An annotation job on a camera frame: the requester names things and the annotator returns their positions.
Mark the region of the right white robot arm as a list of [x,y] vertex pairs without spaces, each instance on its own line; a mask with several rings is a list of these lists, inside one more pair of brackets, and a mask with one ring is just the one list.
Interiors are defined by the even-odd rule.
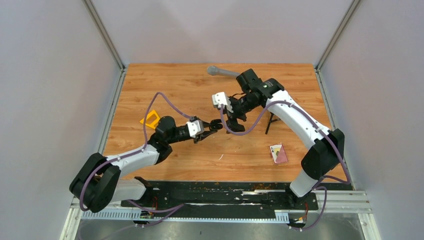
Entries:
[[301,170],[289,185],[285,195],[286,204],[298,209],[306,201],[305,195],[317,186],[325,175],[338,164],[343,168],[345,135],[340,129],[331,130],[308,114],[276,79],[263,81],[253,69],[236,77],[243,95],[228,97],[225,93],[214,96],[214,106],[222,116],[227,115],[224,125],[228,133],[248,133],[238,120],[245,121],[246,114],[257,107],[282,120],[303,142],[307,153],[301,160]]

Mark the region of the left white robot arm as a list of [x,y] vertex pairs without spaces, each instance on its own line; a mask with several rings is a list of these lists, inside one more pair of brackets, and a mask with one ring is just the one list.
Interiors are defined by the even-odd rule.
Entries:
[[80,209],[84,212],[97,213],[109,203],[127,200],[142,207],[149,206],[153,193],[148,182],[141,177],[130,180],[122,177],[163,162],[172,153],[172,144],[190,140],[196,144],[222,127],[220,119],[206,122],[194,117],[177,126],[173,117],[161,117],[143,146],[116,155],[104,156],[99,152],[90,155],[72,180],[69,191],[79,199]]

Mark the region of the black earbud charging case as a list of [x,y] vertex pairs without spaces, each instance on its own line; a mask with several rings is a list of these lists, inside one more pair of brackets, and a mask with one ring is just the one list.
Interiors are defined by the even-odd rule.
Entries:
[[223,128],[222,120],[221,119],[213,119],[209,123],[209,129],[211,131],[218,131]]

